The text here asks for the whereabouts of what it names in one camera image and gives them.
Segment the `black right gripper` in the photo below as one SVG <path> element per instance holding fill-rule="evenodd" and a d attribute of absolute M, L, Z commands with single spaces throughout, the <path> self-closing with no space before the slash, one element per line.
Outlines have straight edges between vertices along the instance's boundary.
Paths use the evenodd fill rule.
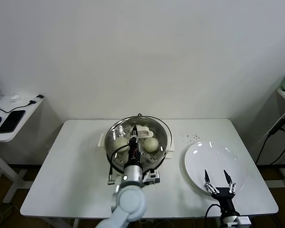
<path fill-rule="evenodd" d="M 221 215 L 237 215 L 237 211 L 233 205 L 232 199 L 235 196 L 236 184 L 233 182 L 231 176 L 224 170 L 225 179 L 228 184 L 227 187 L 214 187 L 208 175 L 207 170 L 204 171 L 205 188 L 207 192 L 212 193 L 211 196 L 219 202 Z"/>

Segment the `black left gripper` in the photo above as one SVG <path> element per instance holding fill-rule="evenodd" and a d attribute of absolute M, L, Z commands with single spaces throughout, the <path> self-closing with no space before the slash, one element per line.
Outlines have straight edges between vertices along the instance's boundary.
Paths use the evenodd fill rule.
<path fill-rule="evenodd" d="M 132 128 L 131 139 L 129 140 L 129 151 L 128 151 L 128 166 L 137 165 L 142 166 L 141 163 L 141 153 L 139 151 L 139 135 L 136 130 L 136 126 Z"/>

